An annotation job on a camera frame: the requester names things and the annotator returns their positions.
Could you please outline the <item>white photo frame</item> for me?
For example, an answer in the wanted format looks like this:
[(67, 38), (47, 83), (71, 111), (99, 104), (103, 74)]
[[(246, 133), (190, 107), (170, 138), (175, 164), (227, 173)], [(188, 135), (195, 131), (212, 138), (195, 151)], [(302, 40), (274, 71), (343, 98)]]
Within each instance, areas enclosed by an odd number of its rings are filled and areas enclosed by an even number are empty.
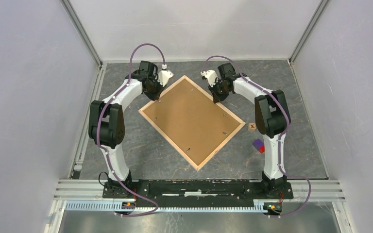
[(139, 113), (199, 171), (245, 122), (186, 75)]

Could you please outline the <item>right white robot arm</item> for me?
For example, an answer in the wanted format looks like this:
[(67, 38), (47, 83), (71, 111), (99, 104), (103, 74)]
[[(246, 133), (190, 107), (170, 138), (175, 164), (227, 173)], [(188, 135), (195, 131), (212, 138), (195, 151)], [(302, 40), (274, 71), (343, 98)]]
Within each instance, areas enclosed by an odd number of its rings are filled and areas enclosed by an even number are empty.
[(267, 198), (274, 198), (287, 183), (283, 157), (290, 115), (285, 94), (281, 90), (264, 88), (246, 75), (236, 73), (231, 63), (220, 65), (218, 72), (201, 71), (201, 76), (208, 81), (214, 103), (234, 93), (254, 104), (255, 125), (263, 136), (265, 148), (261, 192)]

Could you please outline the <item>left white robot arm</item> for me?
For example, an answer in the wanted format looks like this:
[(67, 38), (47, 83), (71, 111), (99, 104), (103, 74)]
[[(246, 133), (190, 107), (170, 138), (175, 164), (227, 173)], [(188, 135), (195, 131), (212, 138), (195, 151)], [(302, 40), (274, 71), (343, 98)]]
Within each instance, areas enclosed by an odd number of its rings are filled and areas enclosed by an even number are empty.
[(124, 110), (141, 94), (158, 100), (172, 77), (166, 65), (158, 70), (156, 64), (141, 61), (139, 68), (128, 74), (113, 94), (91, 102), (88, 135), (102, 151), (107, 164), (107, 181), (103, 183), (106, 194), (127, 198), (133, 192), (131, 173), (122, 149)]

